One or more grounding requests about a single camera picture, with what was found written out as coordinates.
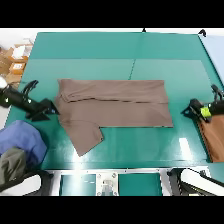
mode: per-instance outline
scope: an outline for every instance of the fabric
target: fabric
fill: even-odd
[[[24,150],[11,148],[0,157],[0,185],[24,175],[26,155]]]
[[[25,151],[27,166],[40,164],[47,150],[39,131],[21,120],[0,130],[0,155],[12,147]]]
[[[224,85],[224,37],[210,35],[199,37]]]
[[[203,120],[198,127],[212,162],[224,162],[224,115],[212,116],[211,122]]]
[[[59,122],[79,156],[103,140],[100,127],[173,127],[163,80],[58,82]]]

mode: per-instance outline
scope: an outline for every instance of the brown pants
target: brown pants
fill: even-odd
[[[79,156],[103,140],[100,127],[173,127],[163,80],[59,80],[60,124]]]
[[[212,117],[210,123],[198,122],[198,127],[212,162],[224,162],[224,115]]]

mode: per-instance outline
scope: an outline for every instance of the white floor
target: white floor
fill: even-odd
[[[202,28],[146,28],[147,32],[197,34]],[[224,28],[204,28],[207,35],[224,35]],[[0,46],[9,49],[24,38],[35,40],[38,32],[141,32],[142,28],[0,28]],[[0,107],[0,129],[5,126],[9,109]]]

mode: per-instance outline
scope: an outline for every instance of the blue cloth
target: blue cloth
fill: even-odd
[[[28,166],[40,164],[47,150],[39,131],[20,120],[0,130],[0,155],[13,147],[25,151]]]
[[[199,37],[224,85],[224,37],[208,35]]]

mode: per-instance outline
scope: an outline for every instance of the green table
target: green table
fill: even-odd
[[[224,182],[223,163],[209,162],[194,123],[180,114],[192,97],[212,100],[211,83],[223,89],[198,35],[38,33],[22,81],[39,81],[32,98],[54,100],[58,78],[164,79],[174,128],[102,128],[105,140],[79,158],[51,116],[51,121],[32,123],[48,146],[42,169],[208,165],[212,177]],[[18,119],[25,120],[24,112],[12,107],[6,126]],[[183,153],[186,147],[190,157]]]

